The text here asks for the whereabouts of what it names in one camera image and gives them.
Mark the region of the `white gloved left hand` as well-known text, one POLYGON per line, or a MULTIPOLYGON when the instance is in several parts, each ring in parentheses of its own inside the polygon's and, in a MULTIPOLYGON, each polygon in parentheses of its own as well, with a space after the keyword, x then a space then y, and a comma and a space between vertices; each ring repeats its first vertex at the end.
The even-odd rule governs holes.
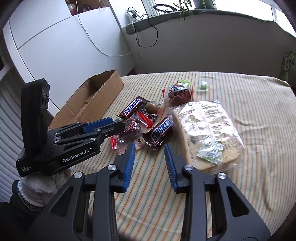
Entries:
POLYGON ((75 167, 64 170, 61 174, 44 176, 31 174, 18 183, 18 193, 27 204, 44 207, 72 176, 75 167))

